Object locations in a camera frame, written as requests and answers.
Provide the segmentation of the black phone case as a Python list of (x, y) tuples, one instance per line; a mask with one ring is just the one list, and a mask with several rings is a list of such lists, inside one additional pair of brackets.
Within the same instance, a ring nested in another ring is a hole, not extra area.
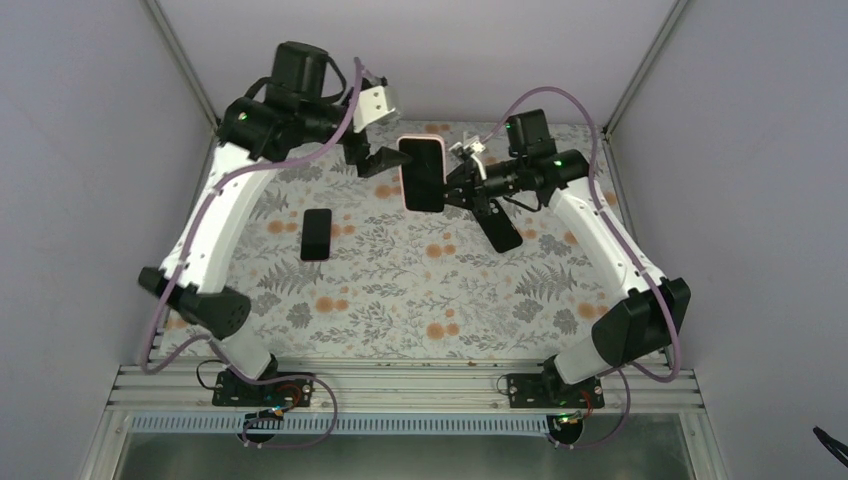
[(503, 207), (491, 200), (488, 207), (474, 211), (474, 217), (497, 253), (505, 253), (523, 244), (523, 238)]

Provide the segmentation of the magenta phone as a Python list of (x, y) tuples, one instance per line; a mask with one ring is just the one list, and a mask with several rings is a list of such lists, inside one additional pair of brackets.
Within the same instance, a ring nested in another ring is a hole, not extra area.
[(303, 215), (300, 259), (307, 262), (328, 260), (331, 239), (332, 211), (307, 209)]

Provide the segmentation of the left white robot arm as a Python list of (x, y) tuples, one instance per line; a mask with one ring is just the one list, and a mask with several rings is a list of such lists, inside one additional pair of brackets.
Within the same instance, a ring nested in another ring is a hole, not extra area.
[(236, 98), (219, 120), (212, 164), (175, 246), (157, 266), (142, 269), (139, 285), (156, 297), (150, 329), (178, 314), (200, 328), (199, 340), (239, 379), (238, 390), (255, 405), (278, 391), (274, 355), (249, 328), (250, 299), (226, 283), (238, 240), (268, 183), (281, 170), (308, 165), (335, 147), (362, 178), (409, 162), (399, 151), (373, 149), (367, 130), (400, 114), (387, 78), (361, 61), (354, 77), (326, 94), (325, 76), (337, 69), (319, 47), (287, 41), (271, 72)]

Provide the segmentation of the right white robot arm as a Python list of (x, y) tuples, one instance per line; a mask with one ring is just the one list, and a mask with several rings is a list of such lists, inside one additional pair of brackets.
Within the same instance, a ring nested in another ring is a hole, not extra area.
[(558, 151), (540, 109), (505, 121), (509, 160), (486, 165), (484, 140), (466, 136), (450, 148), (461, 160), (447, 177), (446, 203), (471, 211), (490, 242), (514, 246), (511, 223), (498, 201), (533, 192), (580, 242), (591, 266), (606, 283), (614, 305), (594, 322), (588, 338), (547, 359), (541, 391), (555, 407), (580, 393), (580, 383), (633, 364), (665, 347), (679, 351), (679, 331), (691, 299), (681, 279), (668, 278), (641, 251), (612, 213), (594, 178), (594, 167), (577, 150)]

